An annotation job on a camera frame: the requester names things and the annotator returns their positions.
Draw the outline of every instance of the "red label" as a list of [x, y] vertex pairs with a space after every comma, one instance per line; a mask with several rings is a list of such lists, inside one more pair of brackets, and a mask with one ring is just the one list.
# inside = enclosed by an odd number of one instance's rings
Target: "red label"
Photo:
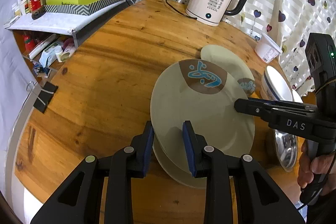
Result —
[[43, 0], [31, 0], [30, 5], [31, 5], [31, 11], [35, 11], [41, 8], [41, 6], [43, 5]]

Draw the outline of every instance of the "beige plate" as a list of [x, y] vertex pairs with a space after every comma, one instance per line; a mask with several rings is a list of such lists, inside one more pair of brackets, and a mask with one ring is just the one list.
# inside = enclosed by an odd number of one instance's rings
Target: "beige plate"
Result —
[[178, 168], [172, 161], [167, 157], [167, 155], [162, 150], [158, 140], [156, 137], [154, 137], [153, 142], [153, 150], [154, 154], [157, 158], [157, 161], [162, 166], [164, 171], [171, 176], [174, 180], [177, 182], [194, 187], [194, 188], [205, 188], [207, 185], [207, 179], [206, 178], [198, 178], [195, 179], [191, 173], [187, 173], [183, 171], [182, 169]]
[[238, 98], [247, 98], [243, 89], [215, 64], [188, 59], [168, 67], [156, 81], [151, 98], [152, 125], [168, 158], [189, 172], [181, 131], [186, 120], [195, 133], [225, 154], [249, 153], [254, 119], [234, 110]]
[[207, 45], [201, 50], [201, 59], [220, 66], [241, 85], [247, 96], [255, 91], [255, 81], [246, 63], [233, 52], [218, 45]]

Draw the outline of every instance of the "chevron patterned box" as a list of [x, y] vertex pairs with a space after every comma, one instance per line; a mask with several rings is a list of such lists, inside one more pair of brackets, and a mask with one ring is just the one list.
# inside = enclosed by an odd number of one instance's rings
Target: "chevron patterned box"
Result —
[[45, 5], [46, 12], [89, 16], [98, 10], [121, 0], [97, 0], [88, 5]]

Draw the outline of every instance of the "metal bowl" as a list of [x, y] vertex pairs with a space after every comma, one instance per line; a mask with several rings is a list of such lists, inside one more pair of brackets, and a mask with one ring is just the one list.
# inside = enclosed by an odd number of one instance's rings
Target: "metal bowl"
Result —
[[279, 130], [272, 130], [266, 139], [266, 150], [274, 163], [291, 172], [298, 156], [297, 137]]

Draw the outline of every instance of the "human hand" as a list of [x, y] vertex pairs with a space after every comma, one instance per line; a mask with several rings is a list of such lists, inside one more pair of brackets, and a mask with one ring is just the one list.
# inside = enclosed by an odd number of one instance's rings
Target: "human hand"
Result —
[[[310, 163], [310, 159], [307, 155], [307, 141], [305, 141], [301, 147], [302, 155], [299, 159], [299, 176], [297, 183], [301, 188], [305, 188], [308, 183], [311, 183], [314, 178], [314, 174], [326, 174], [334, 158], [334, 153], [331, 155], [319, 156]], [[336, 189], [336, 165], [332, 167], [328, 180], [324, 185], [320, 195], [327, 195], [331, 191]]]

